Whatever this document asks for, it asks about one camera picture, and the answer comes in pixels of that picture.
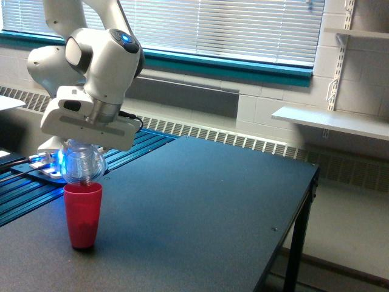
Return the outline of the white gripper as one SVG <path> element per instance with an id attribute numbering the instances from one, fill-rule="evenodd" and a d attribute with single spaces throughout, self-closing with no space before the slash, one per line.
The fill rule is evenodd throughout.
<path id="1" fill-rule="evenodd" d="M 43 115 L 43 133 L 108 149 L 129 150 L 140 130 L 137 119 L 119 116 L 118 105 L 93 99 L 81 86 L 60 86 Z"/>

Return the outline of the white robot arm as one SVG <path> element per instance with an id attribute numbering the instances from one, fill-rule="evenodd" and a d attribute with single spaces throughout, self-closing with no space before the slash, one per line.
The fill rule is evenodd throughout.
<path id="1" fill-rule="evenodd" d="M 32 50 L 31 77 L 50 95 L 40 128 L 50 139 L 40 146 L 56 154 L 68 183 L 88 183 L 106 170 L 103 152 L 127 151 L 141 121 L 122 111 L 141 73 L 143 49 L 119 1 L 44 1 L 47 26 L 63 45 Z"/>

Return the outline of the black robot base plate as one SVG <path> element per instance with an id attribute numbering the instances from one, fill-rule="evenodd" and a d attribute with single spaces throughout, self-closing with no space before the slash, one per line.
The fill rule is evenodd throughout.
<path id="1" fill-rule="evenodd" d="M 31 179 L 36 179 L 39 181 L 44 181 L 47 183 L 52 183 L 56 185 L 64 185 L 67 183 L 70 184 L 91 184 L 92 182 L 97 182 L 104 174 L 108 173 L 108 165 L 105 165 L 105 170 L 100 174 L 91 176 L 91 177 L 81 177 L 81 178 L 70 178 L 69 180 L 64 179 L 61 175 L 60 168 L 58 167 L 49 167 L 48 169 L 38 170 L 37 168 L 42 166 L 42 163 L 37 162 L 34 165 L 29 163 L 24 163 L 20 165 L 15 165 L 10 167 L 10 171 L 13 174 L 24 173 L 24 176 Z"/>

